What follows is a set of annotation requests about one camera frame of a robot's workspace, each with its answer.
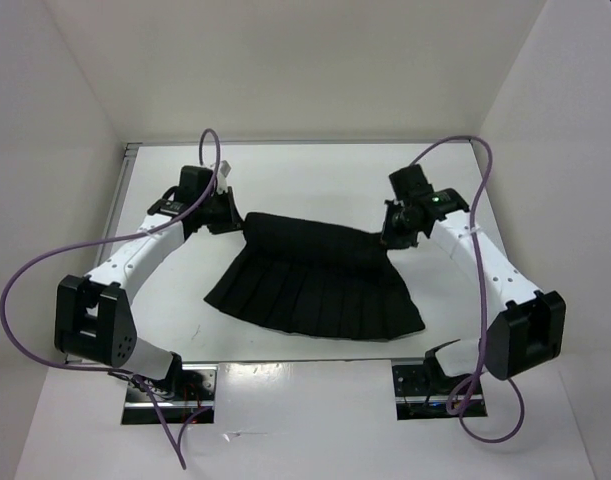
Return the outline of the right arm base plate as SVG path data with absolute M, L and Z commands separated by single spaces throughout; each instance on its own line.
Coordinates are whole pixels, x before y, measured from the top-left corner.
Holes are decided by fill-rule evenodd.
M 452 418 L 448 395 L 464 376 L 441 378 L 421 360 L 393 363 L 391 371 L 399 421 Z

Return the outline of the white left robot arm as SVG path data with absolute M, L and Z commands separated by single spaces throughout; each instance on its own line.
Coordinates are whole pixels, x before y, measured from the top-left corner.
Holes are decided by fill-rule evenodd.
M 177 397 L 184 387 L 182 359 L 138 337 L 131 305 L 158 266 L 202 227 L 213 234 L 242 228 L 231 187 L 195 210 L 175 198 L 159 199 L 139 226 L 139 238 L 84 276 L 66 276 L 57 288 L 55 347 L 148 379 L 161 399 Z

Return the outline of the black pleated skirt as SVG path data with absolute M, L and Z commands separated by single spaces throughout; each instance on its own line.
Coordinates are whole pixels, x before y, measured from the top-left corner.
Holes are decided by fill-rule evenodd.
M 425 328 L 377 233 L 252 212 L 245 246 L 205 296 L 216 310 L 310 337 L 390 341 Z

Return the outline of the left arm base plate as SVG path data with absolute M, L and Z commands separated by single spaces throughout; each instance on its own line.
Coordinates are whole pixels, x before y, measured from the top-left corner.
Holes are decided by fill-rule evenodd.
M 187 420 L 191 424 L 212 424 L 215 417 L 218 365 L 186 363 L 183 369 L 189 377 L 189 383 L 180 390 L 169 393 L 152 388 L 163 417 L 169 424 L 178 426 Z M 133 381 L 126 388 L 121 424 L 159 424 L 150 398 Z

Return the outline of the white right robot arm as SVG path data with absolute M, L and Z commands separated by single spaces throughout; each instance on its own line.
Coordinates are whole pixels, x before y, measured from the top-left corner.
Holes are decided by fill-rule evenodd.
M 480 340 L 456 340 L 435 348 L 435 361 L 423 380 L 435 393 L 447 392 L 458 377 L 472 374 L 483 346 L 483 372 L 508 380 L 549 362 L 561 353 L 566 303 L 521 274 L 476 222 L 469 205 L 453 189 L 420 187 L 386 203 L 381 238 L 387 247 L 418 245 L 424 234 L 467 277 L 484 286 L 486 326 Z

